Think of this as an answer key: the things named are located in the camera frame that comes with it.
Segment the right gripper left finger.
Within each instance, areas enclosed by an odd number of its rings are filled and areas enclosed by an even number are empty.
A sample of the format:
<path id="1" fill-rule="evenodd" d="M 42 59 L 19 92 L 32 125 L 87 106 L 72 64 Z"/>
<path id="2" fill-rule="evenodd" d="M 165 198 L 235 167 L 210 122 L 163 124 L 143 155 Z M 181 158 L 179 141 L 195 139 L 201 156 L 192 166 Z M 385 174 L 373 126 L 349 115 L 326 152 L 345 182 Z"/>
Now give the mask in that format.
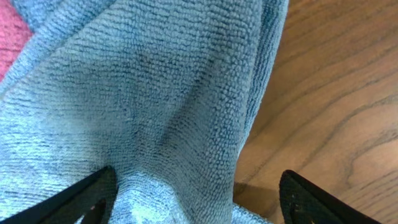
<path id="1" fill-rule="evenodd" d="M 115 169 L 106 166 L 53 197 L 19 212 L 2 224 L 107 224 L 118 183 Z"/>

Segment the blue microfiber cloth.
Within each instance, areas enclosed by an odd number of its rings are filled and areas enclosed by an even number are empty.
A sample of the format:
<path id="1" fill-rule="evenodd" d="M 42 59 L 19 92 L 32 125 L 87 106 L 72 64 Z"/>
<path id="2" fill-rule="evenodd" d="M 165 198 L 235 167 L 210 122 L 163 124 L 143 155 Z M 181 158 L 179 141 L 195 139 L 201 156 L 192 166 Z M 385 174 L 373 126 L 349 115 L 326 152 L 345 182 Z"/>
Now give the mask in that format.
<path id="1" fill-rule="evenodd" d="M 1 218 L 104 166 L 111 223 L 262 223 L 233 202 L 283 0 L 14 1 L 33 31 L 1 82 Z"/>

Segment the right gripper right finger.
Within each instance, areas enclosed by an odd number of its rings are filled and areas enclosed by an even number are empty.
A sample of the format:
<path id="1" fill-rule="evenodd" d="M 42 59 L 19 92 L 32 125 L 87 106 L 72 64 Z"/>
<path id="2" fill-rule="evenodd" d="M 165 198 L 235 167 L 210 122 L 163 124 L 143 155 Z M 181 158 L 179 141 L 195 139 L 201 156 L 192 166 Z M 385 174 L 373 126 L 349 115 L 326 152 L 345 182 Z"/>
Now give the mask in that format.
<path id="1" fill-rule="evenodd" d="M 292 170 L 279 182 L 285 224 L 380 224 Z"/>

